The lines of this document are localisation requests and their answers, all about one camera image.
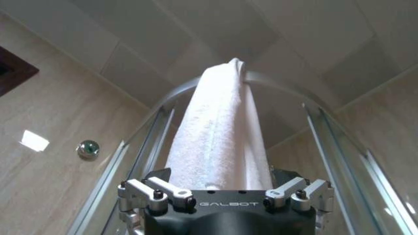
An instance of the chrome fixture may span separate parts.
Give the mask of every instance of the chrome fixture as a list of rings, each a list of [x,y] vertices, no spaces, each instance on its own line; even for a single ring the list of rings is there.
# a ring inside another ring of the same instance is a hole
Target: chrome fixture
[[[76,151],[80,158],[85,160],[95,160],[99,156],[100,146],[97,142],[85,140],[79,143]]]

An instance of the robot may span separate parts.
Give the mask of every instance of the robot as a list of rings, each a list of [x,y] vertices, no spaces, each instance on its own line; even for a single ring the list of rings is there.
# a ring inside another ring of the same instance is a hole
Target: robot
[[[188,190],[169,184],[169,168],[117,186],[119,217],[129,235],[320,234],[334,188],[274,170],[270,190]]]

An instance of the curved shower door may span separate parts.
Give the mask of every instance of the curved shower door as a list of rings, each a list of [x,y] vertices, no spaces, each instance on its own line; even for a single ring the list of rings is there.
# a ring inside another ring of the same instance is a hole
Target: curved shower door
[[[418,234],[371,151],[322,109],[306,111],[350,233]]]

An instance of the towel fold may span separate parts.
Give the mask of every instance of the towel fold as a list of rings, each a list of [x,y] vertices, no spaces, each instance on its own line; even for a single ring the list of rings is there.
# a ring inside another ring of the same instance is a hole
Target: towel fold
[[[208,68],[173,139],[169,182],[188,189],[270,189],[271,178],[243,62]]]

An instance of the silver metal clamp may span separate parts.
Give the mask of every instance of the silver metal clamp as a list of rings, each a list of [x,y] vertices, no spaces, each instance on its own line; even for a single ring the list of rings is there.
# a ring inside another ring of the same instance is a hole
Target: silver metal clamp
[[[163,213],[168,208],[168,196],[132,179],[117,186],[119,218],[127,225],[129,235],[141,234],[137,209],[148,206],[153,213]]]
[[[173,186],[157,177],[148,178],[145,180],[145,184],[151,188],[161,190],[168,195],[168,198],[172,201],[172,205],[176,208],[184,210],[191,210],[195,208],[196,199],[193,198],[191,190]]]
[[[271,210],[286,205],[286,200],[291,194],[306,187],[306,180],[302,177],[295,177],[286,184],[275,189],[266,191],[266,198],[263,200],[264,207]]]
[[[327,218],[332,211],[334,204],[334,188],[330,182],[315,180],[304,190],[298,190],[291,195],[291,207],[296,211],[307,211],[316,209],[315,233],[319,235],[326,229]]]

